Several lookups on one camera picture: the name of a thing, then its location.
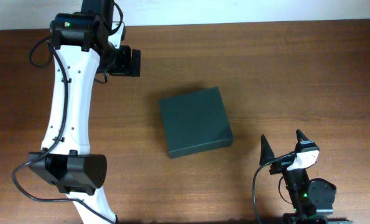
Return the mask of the black box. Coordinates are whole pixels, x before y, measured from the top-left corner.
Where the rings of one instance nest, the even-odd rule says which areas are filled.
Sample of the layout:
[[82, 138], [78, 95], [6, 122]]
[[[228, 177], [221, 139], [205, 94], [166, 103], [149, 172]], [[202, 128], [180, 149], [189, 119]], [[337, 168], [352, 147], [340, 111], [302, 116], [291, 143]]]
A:
[[217, 86], [161, 99], [159, 108], [171, 159], [229, 147], [234, 141]]

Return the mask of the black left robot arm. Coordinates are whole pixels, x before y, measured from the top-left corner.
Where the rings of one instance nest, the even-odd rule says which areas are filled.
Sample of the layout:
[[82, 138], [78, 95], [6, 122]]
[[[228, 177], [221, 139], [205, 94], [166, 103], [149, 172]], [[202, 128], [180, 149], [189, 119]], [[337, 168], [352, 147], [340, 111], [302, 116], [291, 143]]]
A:
[[141, 52], [123, 45], [123, 12], [114, 1], [83, 1], [80, 11], [57, 14], [50, 31], [55, 82], [49, 126], [26, 166], [56, 186], [84, 223], [117, 223], [103, 189], [107, 159], [90, 152], [91, 92], [99, 73], [138, 77]]

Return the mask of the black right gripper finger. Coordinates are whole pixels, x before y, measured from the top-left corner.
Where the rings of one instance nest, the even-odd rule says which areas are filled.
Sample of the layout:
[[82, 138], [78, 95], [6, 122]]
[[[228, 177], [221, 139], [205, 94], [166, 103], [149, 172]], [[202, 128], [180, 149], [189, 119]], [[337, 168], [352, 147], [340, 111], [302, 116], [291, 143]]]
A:
[[309, 142], [309, 138], [307, 138], [306, 135], [304, 135], [304, 133], [300, 129], [296, 130], [296, 136], [297, 136], [297, 142], [300, 144]]
[[259, 160], [259, 165], [263, 166], [275, 159], [275, 155], [273, 153], [273, 150], [263, 134], [261, 136], [261, 153], [260, 153], [260, 160]]

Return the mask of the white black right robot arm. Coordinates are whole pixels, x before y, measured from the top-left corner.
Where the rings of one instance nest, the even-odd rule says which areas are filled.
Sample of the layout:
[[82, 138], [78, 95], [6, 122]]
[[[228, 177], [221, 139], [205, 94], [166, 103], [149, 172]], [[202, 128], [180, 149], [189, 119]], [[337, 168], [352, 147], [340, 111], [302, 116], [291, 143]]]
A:
[[320, 149], [316, 143], [296, 130], [295, 149], [275, 157], [265, 135], [261, 136], [261, 155], [256, 171], [258, 174], [269, 166], [271, 175], [280, 174], [289, 193], [293, 213], [285, 213], [282, 223], [328, 223], [327, 216], [333, 213], [336, 186], [321, 178], [310, 179], [307, 169], [316, 164]]

